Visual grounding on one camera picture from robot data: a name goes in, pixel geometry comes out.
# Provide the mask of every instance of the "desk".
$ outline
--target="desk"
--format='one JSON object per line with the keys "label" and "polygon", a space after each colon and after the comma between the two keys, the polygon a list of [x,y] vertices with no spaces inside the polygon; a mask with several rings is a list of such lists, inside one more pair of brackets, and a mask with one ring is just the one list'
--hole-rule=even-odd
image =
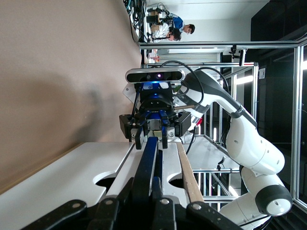
{"label": "desk", "polygon": [[[79,199],[94,206],[107,196],[117,196],[135,175],[145,144],[137,150],[129,142],[84,143],[33,176],[0,195],[0,229],[19,230],[62,204]],[[163,149],[162,193],[186,207],[187,192],[169,181],[182,178],[176,143]],[[108,193],[96,185],[115,177]]]}

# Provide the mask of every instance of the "man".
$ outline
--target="man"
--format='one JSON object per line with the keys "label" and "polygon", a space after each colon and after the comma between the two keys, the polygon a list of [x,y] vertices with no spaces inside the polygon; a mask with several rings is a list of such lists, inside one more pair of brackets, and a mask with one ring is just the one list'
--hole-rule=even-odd
{"label": "man", "polygon": [[193,24],[185,25],[183,20],[180,17],[178,17],[177,15],[173,14],[173,13],[170,13],[169,16],[173,18],[174,27],[179,29],[179,31],[181,33],[182,32],[185,32],[187,34],[194,33],[195,26]]}
{"label": "man", "polygon": [[163,25],[159,26],[152,26],[152,33],[153,38],[155,39],[154,42],[159,42],[160,40],[169,40],[169,41],[180,41],[181,40],[181,33],[177,28],[169,27],[168,24],[164,23]]}

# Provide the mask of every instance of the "white shirt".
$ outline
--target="white shirt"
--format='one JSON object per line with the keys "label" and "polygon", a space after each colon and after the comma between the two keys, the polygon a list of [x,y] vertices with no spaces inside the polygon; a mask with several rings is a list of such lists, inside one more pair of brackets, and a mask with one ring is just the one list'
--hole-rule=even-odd
{"label": "white shirt", "polygon": [[153,33],[153,37],[154,38],[158,38],[158,37],[166,37],[166,35],[169,32],[169,26],[166,23],[163,23],[163,25],[159,26],[159,30],[157,30],[156,32]]}

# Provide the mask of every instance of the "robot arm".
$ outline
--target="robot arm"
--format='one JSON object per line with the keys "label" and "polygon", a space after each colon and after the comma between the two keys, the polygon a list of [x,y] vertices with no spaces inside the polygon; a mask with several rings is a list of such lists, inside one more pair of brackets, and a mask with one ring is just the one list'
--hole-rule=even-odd
{"label": "robot arm", "polygon": [[[226,110],[231,116],[231,126],[226,140],[227,151],[229,156],[241,165],[241,176],[248,189],[248,193],[224,206],[221,213],[244,229],[253,229],[267,221],[270,216],[285,214],[291,209],[292,197],[276,175],[284,166],[283,154],[258,134],[254,118],[213,77],[201,70],[194,73],[203,87],[202,103],[194,108],[188,106],[198,102],[202,95],[200,85],[190,73],[184,79],[187,87],[181,86],[178,92],[180,96],[175,98],[174,104],[180,108],[187,107],[184,112],[190,114],[191,127],[196,125],[212,102],[217,102]],[[170,119],[170,124],[177,119],[178,116]]]}

